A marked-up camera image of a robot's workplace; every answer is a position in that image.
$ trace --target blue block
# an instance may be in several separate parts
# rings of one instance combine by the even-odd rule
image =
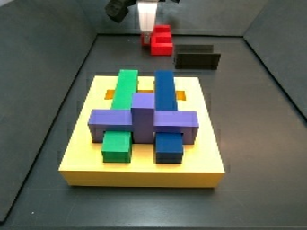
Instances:
[[[172,71],[159,70],[155,72],[155,103],[156,111],[177,110]]]
[[[180,133],[156,133],[155,158],[159,159],[183,159],[183,134]]]

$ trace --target red block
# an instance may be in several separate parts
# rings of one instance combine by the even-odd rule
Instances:
[[[171,26],[156,25],[151,34],[151,55],[171,56],[172,54],[172,40],[171,40]]]
[[[169,25],[156,25],[153,29],[153,33],[168,32],[171,33],[171,26]]]

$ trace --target green cube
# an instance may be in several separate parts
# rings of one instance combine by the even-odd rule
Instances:
[[[129,163],[132,150],[132,133],[106,131],[101,143],[102,162]]]

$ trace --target gray wall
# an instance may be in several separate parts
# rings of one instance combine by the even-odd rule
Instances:
[[[136,5],[117,24],[105,15],[108,0],[77,0],[97,33],[139,33]],[[241,36],[267,0],[167,0],[159,3],[157,24],[169,24],[172,34]]]
[[[94,37],[74,0],[16,0],[0,7],[0,221]]]
[[[307,118],[307,1],[269,1],[244,38]]]

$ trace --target black block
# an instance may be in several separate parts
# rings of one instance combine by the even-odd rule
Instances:
[[[217,69],[220,54],[213,45],[176,45],[173,63],[176,69]]]

